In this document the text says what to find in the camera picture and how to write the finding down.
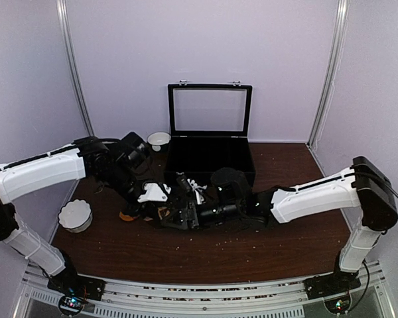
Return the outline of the black tan argyle sock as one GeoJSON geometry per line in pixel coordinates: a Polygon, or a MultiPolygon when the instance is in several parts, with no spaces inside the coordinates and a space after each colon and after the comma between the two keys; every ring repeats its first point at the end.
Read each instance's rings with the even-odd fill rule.
{"type": "Polygon", "coordinates": [[[168,207],[149,207],[143,216],[144,221],[162,221],[170,215],[168,207]]]}

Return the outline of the maroon orange-toed sock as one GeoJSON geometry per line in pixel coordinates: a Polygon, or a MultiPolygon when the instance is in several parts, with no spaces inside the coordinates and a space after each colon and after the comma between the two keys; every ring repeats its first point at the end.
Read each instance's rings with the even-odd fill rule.
{"type": "Polygon", "coordinates": [[[139,218],[140,214],[138,212],[130,212],[128,210],[121,210],[119,212],[119,218],[125,222],[133,222],[139,218]]]}

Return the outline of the black display case glass lid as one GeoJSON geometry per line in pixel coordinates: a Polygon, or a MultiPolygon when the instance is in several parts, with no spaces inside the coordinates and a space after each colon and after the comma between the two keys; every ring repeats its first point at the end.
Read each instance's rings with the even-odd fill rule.
{"type": "Polygon", "coordinates": [[[229,167],[255,182],[249,146],[249,118],[253,88],[238,83],[174,83],[168,89],[170,144],[163,172],[176,185],[180,173],[199,184],[229,167]]]}

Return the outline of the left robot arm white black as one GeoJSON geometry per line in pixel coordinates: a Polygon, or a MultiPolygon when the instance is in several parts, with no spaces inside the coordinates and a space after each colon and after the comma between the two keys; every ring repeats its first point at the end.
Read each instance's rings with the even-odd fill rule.
{"type": "Polygon", "coordinates": [[[0,241],[36,263],[60,292],[78,293],[82,279],[70,257],[24,224],[13,201],[55,184],[93,177],[140,213],[146,203],[166,202],[170,194],[161,182],[139,179],[136,170],[149,156],[147,143],[131,132],[122,139],[89,136],[51,152],[0,164],[0,241]]]}

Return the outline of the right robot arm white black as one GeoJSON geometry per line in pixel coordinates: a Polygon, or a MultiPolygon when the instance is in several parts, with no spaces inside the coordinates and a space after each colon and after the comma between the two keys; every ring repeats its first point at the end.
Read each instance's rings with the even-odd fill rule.
{"type": "Polygon", "coordinates": [[[379,237],[398,222],[395,194],[389,179],[366,157],[358,156],[340,172],[307,184],[253,192],[243,172],[221,168],[210,178],[218,200],[198,202],[201,191],[185,175],[178,184],[183,196],[158,209],[162,225],[176,229],[199,229],[232,218],[274,227],[333,209],[359,207],[362,216],[346,245],[336,257],[334,271],[321,277],[332,292],[341,292],[353,280],[379,237]]]}

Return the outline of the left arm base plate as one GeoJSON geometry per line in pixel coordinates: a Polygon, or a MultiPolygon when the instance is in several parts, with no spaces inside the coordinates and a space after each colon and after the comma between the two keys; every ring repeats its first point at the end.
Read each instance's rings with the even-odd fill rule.
{"type": "Polygon", "coordinates": [[[65,268],[55,276],[47,276],[47,287],[64,295],[86,300],[101,300],[105,281],[79,275],[77,271],[65,268]]]}

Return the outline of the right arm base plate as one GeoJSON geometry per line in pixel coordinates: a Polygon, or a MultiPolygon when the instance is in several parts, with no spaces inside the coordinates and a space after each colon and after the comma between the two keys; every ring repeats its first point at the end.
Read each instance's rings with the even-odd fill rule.
{"type": "Polygon", "coordinates": [[[338,266],[330,274],[305,279],[303,284],[308,299],[328,297],[361,286],[358,271],[346,272],[338,266]]]}

